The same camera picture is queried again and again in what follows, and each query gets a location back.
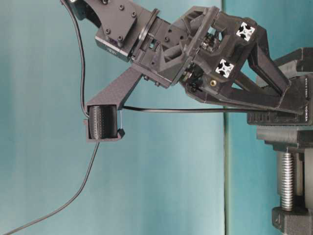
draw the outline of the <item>wire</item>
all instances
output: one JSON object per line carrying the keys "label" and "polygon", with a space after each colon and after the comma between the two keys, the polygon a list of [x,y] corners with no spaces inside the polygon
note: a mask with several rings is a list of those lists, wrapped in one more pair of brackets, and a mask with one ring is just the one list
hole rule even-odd
{"label": "wire", "polygon": [[32,225],[34,225],[34,224],[37,224],[37,223],[39,223],[39,222],[41,222],[41,221],[43,221],[43,220],[45,220],[45,219],[48,219],[49,217],[55,215],[56,213],[59,213],[60,211],[62,211],[62,210],[65,209],[66,207],[68,207],[68,206],[80,195],[80,193],[83,191],[83,189],[84,189],[84,187],[85,187],[85,185],[86,185],[86,182],[87,182],[87,180],[88,180],[88,177],[89,177],[89,174],[90,174],[92,165],[93,165],[94,158],[95,158],[95,156],[96,156],[96,154],[97,154],[98,147],[99,147],[99,142],[96,144],[96,146],[95,146],[95,148],[94,148],[94,151],[93,151],[93,154],[92,154],[92,157],[91,157],[91,160],[90,160],[88,169],[87,169],[87,173],[86,173],[86,175],[85,175],[85,178],[84,178],[84,180],[83,180],[82,185],[80,186],[80,188],[79,188],[79,190],[77,191],[77,193],[76,193],[68,202],[66,202],[63,206],[59,207],[58,209],[56,209],[55,211],[51,212],[50,214],[47,214],[47,215],[45,215],[45,216],[43,216],[43,217],[41,217],[41,218],[39,218],[39,219],[36,219],[36,220],[34,220],[34,221],[32,221],[32,222],[30,222],[30,223],[28,223],[28,224],[25,224],[25,225],[23,225],[23,226],[21,226],[21,227],[19,227],[19,228],[16,228],[16,229],[14,229],[14,230],[12,230],[12,231],[10,231],[10,232],[8,232],[8,233],[5,233],[4,235],[11,235],[11,234],[13,234],[13,233],[16,233],[16,232],[18,232],[18,231],[20,231],[20,230],[22,230],[22,229],[25,229],[25,228],[29,227],[29,226],[32,226]]}
{"label": "wire", "polygon": [[173,113],[173,114],[268,112],[266,110],[252,110],[252,109],[147,109],[132,106],[124,106],[123,108],[127,110],[146,113]]}
{"label": "wire", "polygon": [[80,59],[81,59],[81,64],[82,64],[82,75],[81,75],[81,82],[80,82],[80,106],[82,108],[82,111],[84,115],[89,118],[88,112],[85,110],[85,76],[86,76],[86,63],[85,63],[85,53],[84,53],[84,46],[82,42],[82,35],[79,30],[79,25],[78,22],[74,16],[74,13],[71,9],[71,7],[68,5],[67,1],[65,0],[60,0],[61,3],[65,6],[67,9],[74,27],[75,27],[75,32],[78,40],[78,46],[79,46],[79,53],[80,53]]}

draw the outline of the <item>teal backdrop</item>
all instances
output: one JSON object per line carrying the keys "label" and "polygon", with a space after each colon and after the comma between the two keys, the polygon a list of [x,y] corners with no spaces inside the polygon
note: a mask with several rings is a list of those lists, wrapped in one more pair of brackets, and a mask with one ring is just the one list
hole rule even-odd
{"label": "teal backdrop", "polygon": [[[173,22],[219,0],[141,0]],[[99,49],[79,22],[86,100],[129,65]],[[45,215],[79,188],[93,144],[79,103],[80,60],[58,0],[3,1],[0,8],[0,234]],[[142,80],[128,105],[210,107]],[[85,190],[67,209],[23,235],[223,235],[222,114],[123,112],[125,138],[101,144]]]}
{"label": "teal backdrop", "polygon": [[[300,47],[312,47],[312,0],[224,0],[227,14],[250,17],[267,29],[273,59]],[[244,72],[255,77],[246,66]],[[226,120],[226,220],[229,235],[278,235],[271,209],[280,205],[276,187],[276,154],[256,140],[246,115]]]}

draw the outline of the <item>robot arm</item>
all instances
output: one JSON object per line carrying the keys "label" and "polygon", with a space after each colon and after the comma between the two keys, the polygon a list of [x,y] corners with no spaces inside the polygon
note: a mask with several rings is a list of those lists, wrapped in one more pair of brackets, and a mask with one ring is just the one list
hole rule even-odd
{"label": "robot arm", "polygon": [[[129,0],[68,0],[75,16],[98,27],[99,47],[131,67],[86,104],[88,141],[116,141],[116,111],[141,77],[168,88],[180,83],[202,103],[300,115],[308,103],[298,79],[289,80],[271,60],[267,33],[250,18],[217,7],[192,7],[170,24]],[[266,82],[260,87],[241,69]]]}

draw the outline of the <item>threaded rod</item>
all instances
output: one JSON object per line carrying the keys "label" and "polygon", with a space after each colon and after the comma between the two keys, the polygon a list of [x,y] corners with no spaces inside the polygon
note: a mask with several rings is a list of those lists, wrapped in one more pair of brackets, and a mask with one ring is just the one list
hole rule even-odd
{"label": "threaded rod", "polygon": [[293,156],[291,153],[284,153],[282,156],[281,207],[288,212],[293,209]]}

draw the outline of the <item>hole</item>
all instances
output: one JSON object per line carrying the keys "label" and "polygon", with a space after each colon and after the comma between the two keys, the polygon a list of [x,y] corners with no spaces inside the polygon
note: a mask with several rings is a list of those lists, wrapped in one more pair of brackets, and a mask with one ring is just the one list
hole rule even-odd
{"label": "hole", "polygon": [[150,48],[150,49],[155,48],[156,42],[157,42],[157,41],[156,41],[155,39],[153,39],[153,40],[151,41],[150,45],[149,45],[149,48]]}

